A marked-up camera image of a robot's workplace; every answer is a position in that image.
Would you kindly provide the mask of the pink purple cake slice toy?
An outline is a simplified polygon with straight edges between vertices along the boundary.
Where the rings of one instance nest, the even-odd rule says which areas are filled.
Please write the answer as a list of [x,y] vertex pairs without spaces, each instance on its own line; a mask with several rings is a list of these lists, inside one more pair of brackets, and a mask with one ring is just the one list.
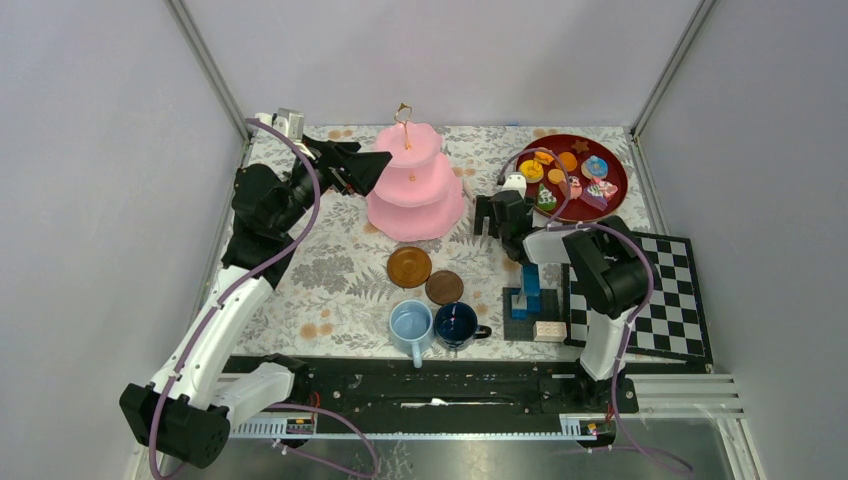
[[619,188],[604,179],[593,179],[582,190],[579,199],[590,207],[603,211],[605,210],[612,198],[617,194]]

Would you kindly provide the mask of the pink three-tier cake stand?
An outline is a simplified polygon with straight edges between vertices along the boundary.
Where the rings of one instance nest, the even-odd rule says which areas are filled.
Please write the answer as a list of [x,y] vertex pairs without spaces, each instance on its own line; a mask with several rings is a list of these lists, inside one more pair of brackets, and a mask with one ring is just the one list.
[[465,212],[463,187],[442,151],[443,137],[428,123],[411,120],[412,108],[400,104],[394,124],[374,144],[391,161],[367,195],[367,218],[398,242],[446,235]]

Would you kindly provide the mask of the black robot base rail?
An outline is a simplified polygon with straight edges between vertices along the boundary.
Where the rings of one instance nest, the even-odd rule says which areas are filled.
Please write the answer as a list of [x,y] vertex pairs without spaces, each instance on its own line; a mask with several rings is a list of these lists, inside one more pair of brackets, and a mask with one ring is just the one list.
[[574,362],[233,356],[236,379],[264,363],[294,371],[290,402],[340,415],[368,435],[555,434],[563,417],[638,411],[631,380],[594,384]]

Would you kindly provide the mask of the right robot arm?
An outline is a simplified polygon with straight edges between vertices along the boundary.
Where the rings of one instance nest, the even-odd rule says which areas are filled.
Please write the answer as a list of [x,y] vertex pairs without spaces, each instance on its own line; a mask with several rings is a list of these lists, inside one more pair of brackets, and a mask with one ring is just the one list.
[[475,202],[473,230],[500,240],[510,260],[523,266],[568,264],[576,274],[589,312],[588,340],[579,357],[581,370],[594,382],[613,379],[623,368],[623,355],[635,316],[654,290],[655,267],[622,218],[598,222],[536,227],[535,201],[517,190]]

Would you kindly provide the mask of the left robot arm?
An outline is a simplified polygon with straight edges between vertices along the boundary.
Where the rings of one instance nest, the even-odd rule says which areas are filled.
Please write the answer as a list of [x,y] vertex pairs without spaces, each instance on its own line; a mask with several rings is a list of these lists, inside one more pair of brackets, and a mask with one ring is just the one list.
[[119,406],[136,440],[152,455],[206,468],[233,428],[276,403],[315,400],[304,362],[281,354],[221,387],[230,355],[250,320],[274,292],[300,240],[291,228],[317,222],[320,199],[334,189],[368,195],[388,166],[388,152],[364,152],[357,142],[306,137],[293,146],[290,172],[252,164],[234,180],[233,234],[206,304],[170,359],[145,385],[129,384]]

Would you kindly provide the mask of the pink swirl roll cake toy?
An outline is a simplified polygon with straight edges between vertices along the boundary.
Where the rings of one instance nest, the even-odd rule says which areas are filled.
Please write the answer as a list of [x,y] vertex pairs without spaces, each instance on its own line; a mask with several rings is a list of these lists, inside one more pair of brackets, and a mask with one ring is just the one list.
[[582,195],[583,187],[580,178],[577,176],[569,176],[567,178],[569,186],[569,198],[577,199]]

